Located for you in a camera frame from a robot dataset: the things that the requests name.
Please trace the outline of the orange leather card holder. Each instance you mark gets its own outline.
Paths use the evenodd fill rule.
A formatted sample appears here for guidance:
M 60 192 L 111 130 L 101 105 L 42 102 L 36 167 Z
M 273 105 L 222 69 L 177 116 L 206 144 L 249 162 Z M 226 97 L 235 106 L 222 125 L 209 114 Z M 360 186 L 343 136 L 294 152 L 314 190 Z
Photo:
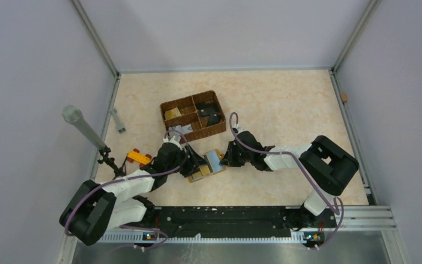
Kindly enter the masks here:
M 207 153 L 204 154 L 203 158 L 205 158 L 207 160 L 207 162 L 208 162 L 208 165 L 207 166 L 211 170 L 211 174 L 208 175 L 208 176 L 206 176 L 206 177 L 204 177 L 204 178 L 210 177 L 212 175 L 221 173 L 221 172 L 223 172 L 223 171 L 226 170 L 226 167 L 225 166 L 221 166 L 220 165 L 220 161 L 221 161 L 221 159 L 223 157 L 224 157 L 224 154 L 222 154 L 217 149 L 216 150 L 209 151 L 209 152 L 207 152 Z M 194 182 L 197 182 L 199 180 L 194 181 L 194 180 L 191 179 L 191 176 L 189 176 L 188 177 L 188 181 L 189 181 L 189 183 L 194 183 Z

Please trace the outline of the brown wicker divided basket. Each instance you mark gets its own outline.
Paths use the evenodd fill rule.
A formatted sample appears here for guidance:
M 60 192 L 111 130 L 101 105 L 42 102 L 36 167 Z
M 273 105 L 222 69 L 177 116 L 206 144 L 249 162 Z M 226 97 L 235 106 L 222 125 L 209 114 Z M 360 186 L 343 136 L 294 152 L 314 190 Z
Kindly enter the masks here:
M 206 121 L 201 119 L 197 113 L 196 104 L 198 103 L 217 104 L 219 112 L 221 114 L 221 122 L 219 124 L 206 127 Z M 175 107 L 180 110 L 182 116 L 171 120 L 165 120 L 165 111 L 173 109 Z M 192 125 L 193 132 L 185 134 L 185 137 L 188 141 L 207 138 L 209 136 L 220 134 L 226 131 L 226 117 L 217 97 L 217 94 L 213 90 L 208 90 L 205 92 L 196 93 L 172 101 L 163 102 L 159 105 L 159 109 L 162 115 L 162 121 L 166 131 L 168 131 L 168 128 L 171 126 L 186 124 Z

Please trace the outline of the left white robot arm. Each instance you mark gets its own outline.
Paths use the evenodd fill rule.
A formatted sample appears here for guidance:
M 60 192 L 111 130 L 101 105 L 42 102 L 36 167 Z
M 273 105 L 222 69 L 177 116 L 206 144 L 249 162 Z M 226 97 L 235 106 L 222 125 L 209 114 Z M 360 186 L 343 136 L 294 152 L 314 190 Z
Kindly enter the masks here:
M 165 139 L 150 163 L 133 173 L 105 183 L 83 182 L 59 223 L 66 235 L 77 237 L 85 245 L 99 241 L 108 229 L 128 223 L 148 227 L 154 221 L 154 212 L 141 195 L 164 185 L 170 174 L 188 177 L 206 164 L 189 144 L 181 146 Z

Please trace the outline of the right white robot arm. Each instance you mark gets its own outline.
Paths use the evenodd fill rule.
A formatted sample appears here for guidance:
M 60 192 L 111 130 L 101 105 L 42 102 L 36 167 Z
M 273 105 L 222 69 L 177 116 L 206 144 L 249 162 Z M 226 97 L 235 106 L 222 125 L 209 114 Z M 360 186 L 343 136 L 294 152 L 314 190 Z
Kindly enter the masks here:
M 263 146 L 255 136 L 240 127 L 232 129 L 234 140 L 229 142 L 221 165 L 242 167 L 250 163 L 262 172 L 299 169 L 313 191 L 302 204 L 302 223 L 316 226 L 329 208 L 341 213 L 339 196 L 359 169 L 359 162 L 351 154 L 324 135 L 311 143 L 296 147 Z

